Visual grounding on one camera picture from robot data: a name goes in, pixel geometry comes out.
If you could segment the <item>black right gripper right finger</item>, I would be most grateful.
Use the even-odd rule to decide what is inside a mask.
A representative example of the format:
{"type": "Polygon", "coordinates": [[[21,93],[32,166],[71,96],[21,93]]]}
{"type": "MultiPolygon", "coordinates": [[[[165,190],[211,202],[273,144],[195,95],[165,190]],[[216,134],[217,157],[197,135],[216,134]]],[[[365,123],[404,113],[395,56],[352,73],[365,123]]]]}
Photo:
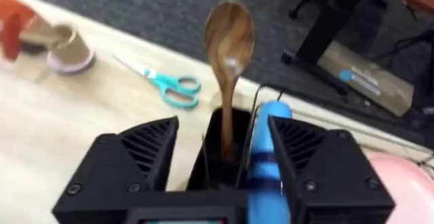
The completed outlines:
{"type": "Polygon", "coordinates": [[[277,116],[268,124],[292,223],[387,222],[393,198],[350,132],[277,116]]]}

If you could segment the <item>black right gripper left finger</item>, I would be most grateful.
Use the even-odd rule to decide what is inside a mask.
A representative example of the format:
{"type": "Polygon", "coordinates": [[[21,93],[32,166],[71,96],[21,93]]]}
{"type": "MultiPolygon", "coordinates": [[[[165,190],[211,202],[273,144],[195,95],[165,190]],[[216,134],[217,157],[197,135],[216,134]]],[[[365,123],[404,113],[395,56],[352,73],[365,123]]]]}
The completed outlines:
{"type": "Polygon", "coordinates": [[[124,223],[145,194],[165,191],[177,137],[176,116],[101,134],[52,209],[59,223],[124,223]]]}

